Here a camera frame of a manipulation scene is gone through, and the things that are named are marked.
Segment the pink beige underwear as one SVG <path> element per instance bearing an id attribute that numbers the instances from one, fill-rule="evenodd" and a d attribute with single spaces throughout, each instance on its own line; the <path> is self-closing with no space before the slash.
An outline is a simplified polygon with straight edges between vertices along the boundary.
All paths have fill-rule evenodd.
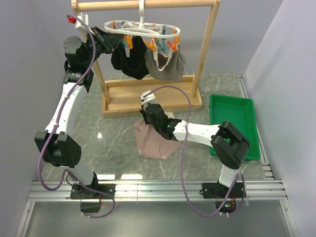
<path id="1" fill-rule="evenodd" d="M 134 131 L 138 153 L 144 158 L 166 159 L 182 145 L 182 142 L 164 139 L 151 125 L 145 124 L 143 118 L 134 123 Z"/>

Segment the white plastic clip hanger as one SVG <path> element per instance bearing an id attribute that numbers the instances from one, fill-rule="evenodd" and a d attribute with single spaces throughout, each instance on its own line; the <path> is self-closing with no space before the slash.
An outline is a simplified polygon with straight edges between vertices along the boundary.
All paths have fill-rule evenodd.
<path id="1" fill-rule="evenodd" d="M 108 33 L 123 34 L 128 43 L 131 43 L 133 36 L 148 38 L 145 44 L 151 49 L 160 49 L 163 53 L 166 51 L 165 44 L 168 43 L 173 51 L 178 50 L 180 40 L 180 28 L 173 25 L 155 24 L 145 22 L 145 2 L 139 1 L 139 16 L 140 20 L 113 20 L 104 24 L 104 28 Z"/>

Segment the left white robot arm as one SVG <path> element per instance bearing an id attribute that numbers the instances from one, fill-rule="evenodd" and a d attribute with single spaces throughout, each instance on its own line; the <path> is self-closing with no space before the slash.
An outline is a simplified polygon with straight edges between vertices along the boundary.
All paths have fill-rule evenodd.
<path id="1" fill-rule="evenodd" d="M 82 102 L 87 96 L 94 77 L 93 63 L 101 54 L 111 54 L 123 40 L 122 34 L 109 34 L 93 27 L 86 42 L 72 36 L 64 41 L 65 74 L 62 95 L 52 120 L 43 132 L 37 132 L 35 143 L 39 149 L 38 178 L 43 182 L 43 162 L 63 169 L 75 183 L 83 185 L 87 198 L 99 195 L 96 174 L 81 159 L 81 147 L 72 138 L 75 121 Z"/>

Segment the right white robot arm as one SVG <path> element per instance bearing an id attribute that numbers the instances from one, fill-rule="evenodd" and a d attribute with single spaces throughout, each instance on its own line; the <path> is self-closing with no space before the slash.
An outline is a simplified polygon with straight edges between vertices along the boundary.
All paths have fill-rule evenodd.
<path id="1" fill-rule="evenodd" d="M 234 193 L 233 180 L 249 151 L 250 142 L 232 123 L 205 125 L 169 118 L 159 104 L 142 105 L 140 112 L 145 124 L 151 125 L 166 140 L 186 140 L 213 148 L 222 163 L 218 193 L 225 198 Z"/>

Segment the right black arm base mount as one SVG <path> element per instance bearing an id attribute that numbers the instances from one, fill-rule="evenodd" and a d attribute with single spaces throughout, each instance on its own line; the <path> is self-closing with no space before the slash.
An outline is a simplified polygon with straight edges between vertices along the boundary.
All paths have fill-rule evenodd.
<path id="1" fill-rule="evenodd" d="M 223 199 L 229 188 L 219 183 L 202 183 L 202 189 L 199 191 L 199 194 L 203 196 L 203 198 L 216 198 Z M 242 198 L 243 192 L 245 188 L 242 183 L 235 183 L 228 198 Z"/>

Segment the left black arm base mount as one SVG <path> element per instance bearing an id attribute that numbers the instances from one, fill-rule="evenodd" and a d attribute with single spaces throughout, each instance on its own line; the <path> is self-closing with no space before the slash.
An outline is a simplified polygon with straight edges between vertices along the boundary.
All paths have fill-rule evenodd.
<path id="1" fill-rule="evenodd" d="M 81 185 L 74 184 L 70 199 L 111 199 L 115 195 L 115 184 L 99 184 L 97 191 L 91 191 Z"/>

